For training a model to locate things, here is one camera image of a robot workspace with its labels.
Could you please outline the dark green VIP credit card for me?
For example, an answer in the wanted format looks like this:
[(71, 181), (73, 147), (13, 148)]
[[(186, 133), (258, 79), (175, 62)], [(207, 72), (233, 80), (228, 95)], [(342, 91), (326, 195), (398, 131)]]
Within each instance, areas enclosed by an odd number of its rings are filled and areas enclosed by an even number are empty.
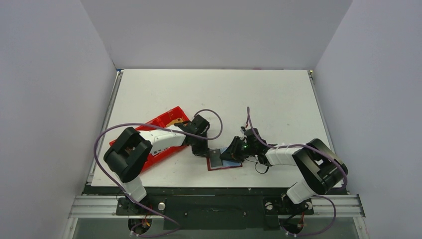
[(220, 149), (212, 149), (209, 152), (209, 161), (210, 161), (210, 167), (216, 168), (222, 166), (222, 160), (220, 159)]

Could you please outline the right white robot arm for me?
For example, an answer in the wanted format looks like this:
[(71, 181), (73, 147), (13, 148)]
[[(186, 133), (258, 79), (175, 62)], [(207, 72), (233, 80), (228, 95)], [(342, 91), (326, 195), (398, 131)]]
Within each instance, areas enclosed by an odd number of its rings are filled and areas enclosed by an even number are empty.
[(249, 157), (267, 168), (277, 165), (295, 166), (303, 179), (293, 184), (285, 193), (289, 203), (300, 204), (316, 196), (325, 195), (340, 181), (346, 181), (348, 169), (331, 149), (315, 138), (306, 144), (268, 144), (256, 128), (236, 136), (220, 159), (241, 163)]

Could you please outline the red leather card holder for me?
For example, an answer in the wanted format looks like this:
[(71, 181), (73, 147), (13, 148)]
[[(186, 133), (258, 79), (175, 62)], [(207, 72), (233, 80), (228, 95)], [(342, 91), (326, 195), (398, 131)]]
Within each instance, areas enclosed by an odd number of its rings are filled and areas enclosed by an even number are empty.
[[(227, 149), (227, 147), (222, 147), (222, 148), (219, 148), (219, 149), (220, 149), (220, 152), (223, 153)], [(222, 160), (222, 166), (221, 167), (211, 168), (209, 156), (207, 157), (207, 169), (208, 169), (208, 171), (216, 171), (216, 170), (240, 168), (240, 167), (242, 167), (242, 163), (240, 163), (240, 162), (231, 162), (231, 161)]]

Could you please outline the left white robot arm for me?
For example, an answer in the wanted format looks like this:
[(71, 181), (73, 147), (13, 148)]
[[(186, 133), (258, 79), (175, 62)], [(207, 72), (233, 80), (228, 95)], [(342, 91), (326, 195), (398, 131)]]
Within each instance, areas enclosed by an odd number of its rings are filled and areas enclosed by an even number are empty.
[(201, 115), (193, 120), (179, 122), (166, 128), (138, 131), (126, 128), (104, 155), (109, 169), (118, 177), (123, 191), (140, 202), (147, 195), (140, 173), (150, 155), (179, 146), (191, 146), (193, 155), (206, 157), (207, 131), (210, 123)]

